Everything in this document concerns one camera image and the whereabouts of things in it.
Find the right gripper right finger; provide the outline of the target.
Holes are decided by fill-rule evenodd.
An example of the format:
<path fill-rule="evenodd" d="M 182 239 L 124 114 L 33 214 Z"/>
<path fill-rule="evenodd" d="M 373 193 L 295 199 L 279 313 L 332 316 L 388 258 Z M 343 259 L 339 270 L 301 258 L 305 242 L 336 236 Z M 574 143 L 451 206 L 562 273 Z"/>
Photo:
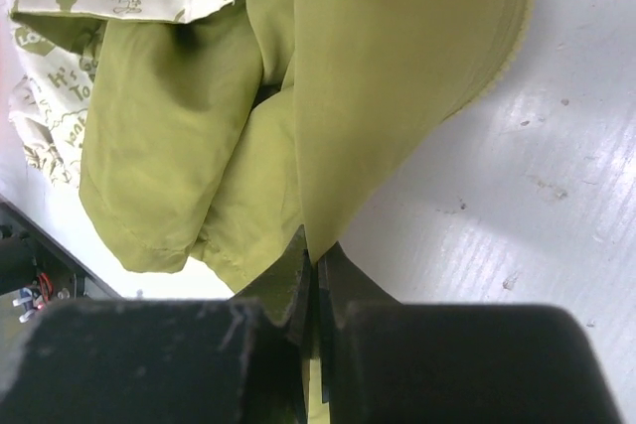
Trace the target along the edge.
<path fill-rule="evenodd" d="M 396 305 L 398 300 L 385 291 L 345 253 L 336 242 L 317 262 L 318 330 L 321 369 L 321 401 L 328 406 L 331 423 L 336 423 L 339 383 L 336 358 L 338 340 L 351 304 Z"/>

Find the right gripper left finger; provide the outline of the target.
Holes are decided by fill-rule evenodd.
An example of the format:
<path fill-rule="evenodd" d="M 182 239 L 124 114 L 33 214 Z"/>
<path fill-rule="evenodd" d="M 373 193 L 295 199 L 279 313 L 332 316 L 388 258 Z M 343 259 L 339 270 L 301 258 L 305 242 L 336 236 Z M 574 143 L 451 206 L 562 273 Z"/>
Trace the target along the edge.
<path fill-rule="evenodd" d="M 231 299 L 239 313 L 235 423 L 306 423 L 311 355 L 309 262 L 299 226 L 281 256 Z"/>

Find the cream green patterned jacket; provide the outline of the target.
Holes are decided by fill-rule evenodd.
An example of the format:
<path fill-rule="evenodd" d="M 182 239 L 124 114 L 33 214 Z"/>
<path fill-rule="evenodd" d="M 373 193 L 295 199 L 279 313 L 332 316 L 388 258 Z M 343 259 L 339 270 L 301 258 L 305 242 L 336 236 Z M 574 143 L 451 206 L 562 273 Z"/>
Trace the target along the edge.
<path fill-rule="evenodd" d="M 6 0 L 9 118 L 131 272 L 317 259 L 499 79 L 533 0 Z"/>

